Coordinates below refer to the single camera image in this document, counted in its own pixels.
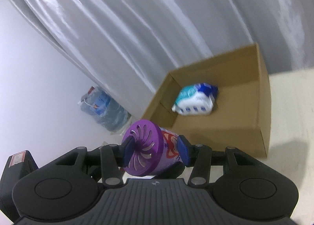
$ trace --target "metal bolt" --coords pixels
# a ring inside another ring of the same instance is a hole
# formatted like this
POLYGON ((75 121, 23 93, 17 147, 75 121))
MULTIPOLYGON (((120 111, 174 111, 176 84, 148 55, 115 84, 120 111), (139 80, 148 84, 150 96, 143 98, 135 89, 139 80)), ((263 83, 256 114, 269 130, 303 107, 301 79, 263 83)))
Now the metal bolt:
POLYGON ((202 185, 206 183, 206 179, 203 177, 194 177, 192 178, 191 183, 193 183, 194 185, 202 185))
POLYGON ((116 177, 111 177, 105 180, 105 183, 108 185, 117 185, 120 183, 120 179, 116 177))

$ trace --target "purple lid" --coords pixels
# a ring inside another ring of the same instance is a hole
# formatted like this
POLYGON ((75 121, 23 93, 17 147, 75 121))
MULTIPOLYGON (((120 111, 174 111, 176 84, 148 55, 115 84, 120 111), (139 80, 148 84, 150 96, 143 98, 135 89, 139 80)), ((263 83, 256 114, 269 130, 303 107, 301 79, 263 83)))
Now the purple lid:
POLYGON ((135 151, 129 165, 124 170, 134 176, 149 175, 158 165, 164 149, 161 129, 149 120, 139 120, 132 124, 123 137, 135 138, 135 151))

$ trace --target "box flap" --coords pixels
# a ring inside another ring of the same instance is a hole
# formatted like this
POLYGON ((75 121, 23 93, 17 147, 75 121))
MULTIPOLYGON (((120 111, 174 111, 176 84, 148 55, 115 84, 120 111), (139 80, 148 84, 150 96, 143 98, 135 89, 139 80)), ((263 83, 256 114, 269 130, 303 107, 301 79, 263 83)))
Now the box flap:
POLYGON ((167 74, 143 114, 142 119, 150 120, 160 127, 171 127, 178 115, 171 110, 171 107, 180 89, 180 86, 176 84, 172 76, 167 74))
POLYGON ((258 80, 257 44, 199 61, 170 72, 181 86, 206 82, 218 88, 258 80))
POLYGON ((258 109, 258 125, 264 140, 265 151, 268 153, 270 140, 270 125, 271 125, 271 93, 268 72, 266 65, 257 47, 257 56, 259 63, 260 77, 260 94, 259 94, 259 109, 258 109))

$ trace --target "ribbed black surface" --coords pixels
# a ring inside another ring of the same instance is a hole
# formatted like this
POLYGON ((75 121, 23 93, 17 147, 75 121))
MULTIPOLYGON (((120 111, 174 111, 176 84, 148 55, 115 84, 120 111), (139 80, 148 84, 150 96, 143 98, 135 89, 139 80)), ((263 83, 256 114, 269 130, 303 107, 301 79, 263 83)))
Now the ribbed black surface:
MULTIPOLYGON (((43 222, 20 220, 18 225, 43 222)), ((49 225, 295 225, 288 218, 272 222, 246 221, 220 208, 202 189, 188 187, 182 179, 130 179, 119 189, 105 191, 87 213, 49 225)))

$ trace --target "wet wipes package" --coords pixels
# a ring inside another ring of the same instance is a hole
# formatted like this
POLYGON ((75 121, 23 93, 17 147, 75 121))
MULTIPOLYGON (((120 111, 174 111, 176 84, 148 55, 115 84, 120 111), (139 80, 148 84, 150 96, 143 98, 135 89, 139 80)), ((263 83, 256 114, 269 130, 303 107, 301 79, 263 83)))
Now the wet wipes package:
POLYGON ((186 86, 180 91, 172 111, 181 115, 210 114, 217 94, 218 88, 207 83, 186 86))

